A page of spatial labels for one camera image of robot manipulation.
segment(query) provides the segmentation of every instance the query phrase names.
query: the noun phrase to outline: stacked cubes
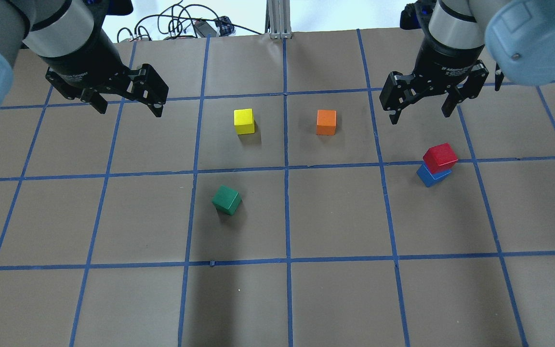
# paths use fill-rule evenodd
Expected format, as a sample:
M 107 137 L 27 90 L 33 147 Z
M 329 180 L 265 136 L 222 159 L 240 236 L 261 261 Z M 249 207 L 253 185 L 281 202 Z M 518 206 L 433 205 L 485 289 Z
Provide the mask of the stacked cubes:
M 431 187 L 449 176 L 451 167 L 458 162 L 458 156 L 453 152 L 451 145 L 443 143 L 428 149 L 423 161 L 417 175 L 426 187 Z

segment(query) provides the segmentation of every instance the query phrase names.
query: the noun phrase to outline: black rubber ring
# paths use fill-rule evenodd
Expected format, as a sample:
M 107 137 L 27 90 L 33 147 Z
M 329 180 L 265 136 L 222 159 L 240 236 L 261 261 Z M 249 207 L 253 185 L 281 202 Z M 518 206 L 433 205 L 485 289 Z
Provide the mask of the black rubber ring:
M 64 2 L 64 4 L 60 7 L 60 9 L 57 10 L 55 13 L 53 13 L 51 17 L 48 17 L 40 22 L 35 23 L 31 28 L 31 31 L 38 31 L 40 29 L 44 29 L 50 26 L 51 24 L 53 24 L 54 22 L 57 22 L 57 20 L 59 20 L 59 18 L 61 18 L 62 15 L 64 15 L 68 11 L 68 9 L 70 9 L 71 4 L 72 4 L 72 0 L 66 0 L 66 2 Z
M 11 0 L 6 0 L 6 2 L 12 6 L 16 12 L 18 12 L 18 14 L 20 15 L 20 18 L 22 18 L 23 22 L 25 23 L 25 35 L 23 36 L 23 39 L 25 39 L 27 37 L 27 35 L 29 35 L 29 30 L 31 29 L 31 22 L 29 22 L 29 17 L 27 17 L 27 14 L 25 14 L 21 9 L 18 8 L 18 6 L 16 6 L 13 2 L 11 2 Z
M 465 14 L 462 14 L 462 13 L 459 13 L 459 12 L 455 11 L 451 7 L 445 5 L 445 3 L 442 2 L 442 0 L 438 0 L 438 2 L 440 2 L 440 7 L 442 7 L 442 9 L 445 10 L 445 12 L 448 13 L 451 17 L 461 19 L 465 22 L 476 23 L 476 18 L 475 17 L 472 17 L 471 15 L 465 15 Z

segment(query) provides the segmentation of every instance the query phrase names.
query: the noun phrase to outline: metal bracket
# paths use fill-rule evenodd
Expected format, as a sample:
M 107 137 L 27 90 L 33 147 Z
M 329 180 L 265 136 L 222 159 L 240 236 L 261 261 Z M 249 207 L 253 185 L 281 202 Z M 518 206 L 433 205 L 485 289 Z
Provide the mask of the metal bracket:
M 291 0 L 267 0 L 264 26 L 274 40 L 291 38 Z

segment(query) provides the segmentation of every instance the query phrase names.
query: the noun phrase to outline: block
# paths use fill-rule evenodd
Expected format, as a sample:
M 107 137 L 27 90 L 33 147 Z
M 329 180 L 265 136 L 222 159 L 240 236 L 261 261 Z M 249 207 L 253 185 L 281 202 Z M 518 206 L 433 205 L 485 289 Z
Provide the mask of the block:
M 337 111 L 318 110 L 317 135 L 335 135 L 337 127 Z
M 419 175 L 419 178 L 423 181 L 423 184 L 425 184 L 426 187 L 431 187 L 441 180 L 444 180 L 450 173 L 451 170 L 432 173 L 425 164 L 421 165 L 421 167 L 417 170 L 417 175 Z
M 235 110 L 234 123 L 237 134 L 253 134 L 256 131 L 254 126 L 254 114 L 251 108 Z
M 451 169 L 458 162 L 458 156 L 453 152 L 451 145 L 443 143 L 428 149 L 423 156 L 423 161 L 432 174 L 437 174 Z
M 218 211 L 222 211 L 227 215 L 234 215 L 239 203 L 241 203 L 241 196 L 235 189 L 220 186 L 211 202 L 213 202 Z

